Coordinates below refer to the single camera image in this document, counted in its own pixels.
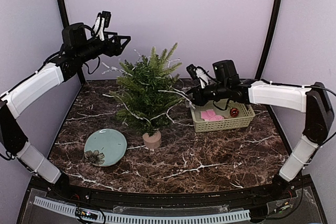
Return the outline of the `pink bow ornament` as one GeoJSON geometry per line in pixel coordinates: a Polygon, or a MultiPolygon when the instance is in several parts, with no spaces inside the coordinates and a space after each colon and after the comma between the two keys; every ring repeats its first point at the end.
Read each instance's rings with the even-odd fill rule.
{"type": "Polygon", "coordinates": [[[222,115],[216,114],[213,109],[201,111],[201,119],[204,121],[221,121],[225,118],[222,115]]]}

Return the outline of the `small green christmas tree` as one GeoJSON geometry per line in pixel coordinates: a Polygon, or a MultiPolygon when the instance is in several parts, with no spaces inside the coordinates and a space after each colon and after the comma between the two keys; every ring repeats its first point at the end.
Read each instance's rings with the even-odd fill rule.
{"type": "Polygon", "coordinates": [[[174,91],[179,75],[173,75],[181,62],[171,63],[178,44],[161,53],[156,48],[150,55],[142,55],[131,63],[120,63],[122,75],[117,77],[118,91],[110,91],[109,96],[121,106],[116,113],[118,120],[125,122],[136,132],[152,136],[171,124],[166,116],[169,108],[180,103],[183,98],[174,91]]]}

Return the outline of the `green perforated plastic basket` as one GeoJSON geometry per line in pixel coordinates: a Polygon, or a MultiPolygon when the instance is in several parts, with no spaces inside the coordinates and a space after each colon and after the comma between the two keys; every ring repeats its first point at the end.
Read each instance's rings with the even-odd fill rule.
{"type": "Polygon", "coordinates": [[[195,132],[210,132],[220,130],[238,129],[247,127],[255,117],[251,105],[245,105],[223,99],[217,103],[207,102],[205,106],[195,106],[190,108],[195,132]],[[229,112],[231,108],[239,110],[239,116],[233,118],[229,112]],[[225,119],[221,121],[204,121],[201,119],[201,111],[213,109],[216,114],[222,115],[225,119]]]}

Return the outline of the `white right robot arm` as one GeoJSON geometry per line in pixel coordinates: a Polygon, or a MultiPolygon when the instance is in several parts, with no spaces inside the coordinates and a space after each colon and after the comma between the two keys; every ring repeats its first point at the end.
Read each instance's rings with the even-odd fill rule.
{"type": "Polygon", "coordinates": [[[204,106],[209,101],[227,99],[241,104],[278,106],[306,115],[301,139],[278,172],[280,179],[268,187],[269,197],[280,199],[288,191],[287,182],[292,181],[317,150],[331,140],[329,131],[334,111],[328,95],[334,92],[321,82],[305,86],[241,79],[232,60],[216,62],[213,69],[215,77],[210,84],[211,76],[202,67],[187,66],[191,78],[199,81],[198,86],[187,92],[193,105],[204,106]]]}

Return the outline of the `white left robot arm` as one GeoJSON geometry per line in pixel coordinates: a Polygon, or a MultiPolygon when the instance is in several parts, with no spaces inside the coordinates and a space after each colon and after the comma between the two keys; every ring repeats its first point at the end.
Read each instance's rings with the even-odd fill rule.
{"type": "Polygon", "coordinates": [[[62,30],[62,46],[44,62],[34,74],[1,95],[1,144],[5,159],[17,158],[31,172],[53,184],[54,193],[63,201],[74,197],[68,176],[51,163],[28,140],[17,123],[21,114],[36,100],[54,87],[68,81],[88,61],[101,55],[119,56],[131,37],[105,31],[98,25],[91,38],[86,36],[83,23],[72,24],[62,30]]]}

